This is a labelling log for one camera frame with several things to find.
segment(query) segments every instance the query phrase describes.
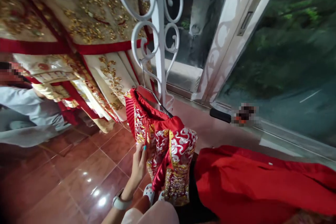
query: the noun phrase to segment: smartwatch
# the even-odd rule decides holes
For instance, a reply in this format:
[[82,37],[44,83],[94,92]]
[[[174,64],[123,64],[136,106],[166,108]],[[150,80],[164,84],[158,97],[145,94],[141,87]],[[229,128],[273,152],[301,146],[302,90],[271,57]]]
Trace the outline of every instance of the smartwatch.
[[119,210],[126,210],[132,204],[132,200],[123,201],[122,199],[120,199],[120,196],[123,193],[123,191],[124,191],[124,188],[121,189],[121,191],[117,193],[117,195],[113,198],[113,201],[112,201],[112,206]]

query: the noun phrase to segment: foliage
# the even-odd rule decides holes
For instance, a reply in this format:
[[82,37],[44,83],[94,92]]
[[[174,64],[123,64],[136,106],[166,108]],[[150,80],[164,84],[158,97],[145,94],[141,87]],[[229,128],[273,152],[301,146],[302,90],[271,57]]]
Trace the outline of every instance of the foliage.
[[336,0],[270,0],[223,93],[269,99],[336,73]]
[[184,29],[186,30],[189,30],[189,27],[190,27],[190,20],[189,19],[184,19],[182,22],[181,22],[181,25]]

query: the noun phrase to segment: clothing rack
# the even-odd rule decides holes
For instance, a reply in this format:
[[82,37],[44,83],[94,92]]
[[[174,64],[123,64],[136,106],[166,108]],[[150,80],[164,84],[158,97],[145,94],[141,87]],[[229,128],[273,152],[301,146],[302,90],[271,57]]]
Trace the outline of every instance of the clothing rack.
[[[139,22],[135,25],[132,33],[131,43],[132,43],[132,52],[137,64],[141,67],[146,66],[146,63],[150,61],[153,57],[155,57],[156,61],[156,73],[157,75],[152,74],[146,68],[144,71],[149,74],[151,77],[157,80],[158,85],[158,93],[159,99],[163,106],[166,106],[166,96],[171,96],[167,93],[167,77],[172,68],[172,65],[176,59],[177,51],[179,49],[180,44],[180,33],[178,31],[178,27],[176,23],[180,20],[183,10],[183,0],[180,0],[180,6],[178,15],[176,18],[172,18],[168,12],[168,7],[173,6],[172,0],[143,0],[149,1],[150,7],[146,14],[139,15],[136,11],[134,11],[127,2],[127,0],[121,0],[126,10]],[[168,20],[168,24],[165,26],[165,17]],[[153,52],[149,52],[149,50],[144,50],[145,43],[147,42],[146,38],[141,39],[141,58],[139,57],[137,52],[137,39],[139,31],[142,27],[149,26],[153,30],[153,37],[154,37],[154,50]],[[176,35],[173,36],[174,43],[170,48],[167,47],[166,44],[166,35],[167,31],[173,28],[175,30]],[[165,50],[174,54],[171,64],[168,67],[167,73],[165,73]]]

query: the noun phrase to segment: glass pane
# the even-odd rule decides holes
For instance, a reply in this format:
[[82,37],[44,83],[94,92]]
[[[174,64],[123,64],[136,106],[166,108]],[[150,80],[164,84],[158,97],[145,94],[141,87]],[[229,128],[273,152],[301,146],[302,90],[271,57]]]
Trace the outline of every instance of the glass pane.
[[336,147],[336,0],[270,0],[217,102]]
[[[177,16],[180,0],[173,0],[173,6],[168,6],[172,18]],[[221,15],[225,0],[183,0],[182,17],[176,24],[180,32],[180,48],[176,61],[168,76],[168,83],[196,92],[202,75],[213,37]],[[175,31],[169,29],[167,46],[171,47]],[[170,64],[173,54],[165,52],[166,67]]]

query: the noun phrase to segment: wrist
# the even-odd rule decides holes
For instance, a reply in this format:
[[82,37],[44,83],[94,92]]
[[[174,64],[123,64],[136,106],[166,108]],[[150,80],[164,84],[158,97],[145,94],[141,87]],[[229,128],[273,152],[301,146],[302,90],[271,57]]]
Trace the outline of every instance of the wrist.
[[127,182],[120,199],[123,201],[130,201],[133,198],[133,194],[135,193],[135,190],[137,189],[136,186],[132,183],[131,179]]

